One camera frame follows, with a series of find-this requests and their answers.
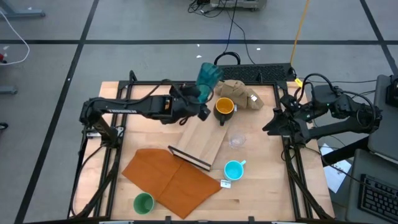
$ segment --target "table leg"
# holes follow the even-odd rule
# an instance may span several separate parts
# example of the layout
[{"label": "table leg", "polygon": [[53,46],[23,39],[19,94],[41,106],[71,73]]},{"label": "table leg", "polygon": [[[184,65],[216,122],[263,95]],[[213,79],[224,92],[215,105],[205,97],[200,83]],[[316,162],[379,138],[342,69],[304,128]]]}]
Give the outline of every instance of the table leg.
[{"label": "table leg", "polygon": [[356,141],[345,147],[342,147],[341,149],[334,150],[333,152],[324,155],[322,160],[323,166],[326,167],[328,166],[327,164],[335,164],[339,161],[351,158],[354,156],[355,150],[357,149],[363,149],[365,151],[369,151],[368,140],[369,137],[362,138],[359,141]]},{"label": "table leg", "polygon": [[0,86],[0,95],[17,94],[18,90],[14,86]]},{"label": "table leg", "polygon": [[7,0],[0,0],[0,8],[5,12],[4,15],[7,18],[15,17],[45,17],[45,13],[40,9],[33,10],[15,10],[14,7]]}]

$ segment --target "black keyboard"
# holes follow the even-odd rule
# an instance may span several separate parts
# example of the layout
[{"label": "black keyboard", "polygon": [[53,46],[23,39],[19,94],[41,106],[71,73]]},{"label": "black keyboard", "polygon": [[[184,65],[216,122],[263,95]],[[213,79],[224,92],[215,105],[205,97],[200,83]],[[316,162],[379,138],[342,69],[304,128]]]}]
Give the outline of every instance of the black keyboard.
[{"label": "black keyboard", "polygon": [[224,80],[241,80],[242,82],[258,82],[258,76],[264,82],[294,81],[289,74],[289,63],[257,64],[257,65],[219,65],[224,71]]},{"label": "black keyboard", "polygon": [[398,187],[362,174],[363,185],[359,188],[358,208],[391,223],[398,223]]}]

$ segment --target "black handle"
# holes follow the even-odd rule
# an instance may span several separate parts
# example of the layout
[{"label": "black handle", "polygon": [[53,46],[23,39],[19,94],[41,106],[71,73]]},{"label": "black handle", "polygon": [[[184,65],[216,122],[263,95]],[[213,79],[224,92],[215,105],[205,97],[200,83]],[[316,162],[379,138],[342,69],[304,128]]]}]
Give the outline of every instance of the black handle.
[{"label": "black handle", "polygon": [[224,123],[225,123],[225,115],[221,115],[221,117],[220,117],[220,126],[224,126]]}]

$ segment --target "small label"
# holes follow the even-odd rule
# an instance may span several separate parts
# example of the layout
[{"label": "small label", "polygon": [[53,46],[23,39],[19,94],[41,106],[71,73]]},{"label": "small label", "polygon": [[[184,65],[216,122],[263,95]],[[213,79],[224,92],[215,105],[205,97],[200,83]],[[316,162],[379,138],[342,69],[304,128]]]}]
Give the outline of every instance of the small label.
[{"label": "small label", "polygon": [[256,102],[256,100],[257,100],[257,97],[254,96],[254,95],[251,95],[250,98],[251,98],[251,100],[254,101],[254,102]]},{"label": "small label", "polygon": [[298,87],[303,88],[303,82],[301,82],[301,80],[296,78],[294,81],[297,83]]},{"label": "small label", "polygon": [[108,110],[109,113],[131,113],[135,114],[137,113],[136,110]]},{"label": "small label", "polygon": [[231,181],[229,181],[229,180],[221,180],[221,187],[230,189],[231,188]]}]

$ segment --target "orange cloth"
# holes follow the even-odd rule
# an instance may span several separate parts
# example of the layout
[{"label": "orange cloth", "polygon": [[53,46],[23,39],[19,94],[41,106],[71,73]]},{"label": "orange cloth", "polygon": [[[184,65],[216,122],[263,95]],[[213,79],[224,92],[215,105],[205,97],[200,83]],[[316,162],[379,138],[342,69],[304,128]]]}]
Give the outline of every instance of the orange cloth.
[{"label": "orange cloth", "polygon": [[220,183],[163,149],[139,149],[122,174],[180,218],[186,218]]}]

